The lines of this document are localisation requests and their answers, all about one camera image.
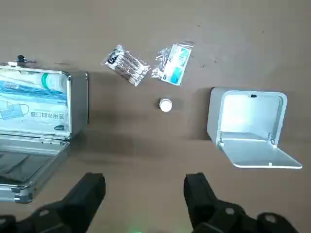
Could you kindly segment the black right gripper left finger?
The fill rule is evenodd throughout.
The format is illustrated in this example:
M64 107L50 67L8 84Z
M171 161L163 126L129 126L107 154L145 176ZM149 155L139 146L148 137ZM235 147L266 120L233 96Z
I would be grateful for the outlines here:
M104 200L101 173L86 173L62 200L43 205L27 218L0 216L2 233L85 233Z

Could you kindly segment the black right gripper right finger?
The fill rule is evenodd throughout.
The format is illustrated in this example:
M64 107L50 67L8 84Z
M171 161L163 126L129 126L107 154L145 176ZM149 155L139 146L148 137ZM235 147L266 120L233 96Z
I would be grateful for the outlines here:
M218 199L203 173L187 174L183 193L194 233L296 233L283 216L264 212L251 218L234 203Z

